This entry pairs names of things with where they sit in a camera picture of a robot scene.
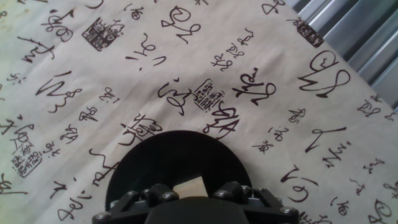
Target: gray metal surface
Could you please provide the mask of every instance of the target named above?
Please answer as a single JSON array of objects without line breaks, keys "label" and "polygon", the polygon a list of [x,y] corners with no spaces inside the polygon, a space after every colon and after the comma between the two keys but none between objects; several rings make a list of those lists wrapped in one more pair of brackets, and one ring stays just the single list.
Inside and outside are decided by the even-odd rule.
[{"label": "gray metal surface", "polygon": [[398,111],[398,0],[285,0]]},{"label": "gray metal surface", "polygon": [[348,61],[353,69],[359,70],[398,30],[398,11],[377,30],[371,38]]},{"label": "gray metal surface", "polygon": [[397,57],[397,46],[398,31],[372,54],[368,61],[358,70],[359,75],[371,85]]},{"label": "gray metal surface", "polygon": [[374,90],[389,105],[398,106],[398,58],[374,82]]}]

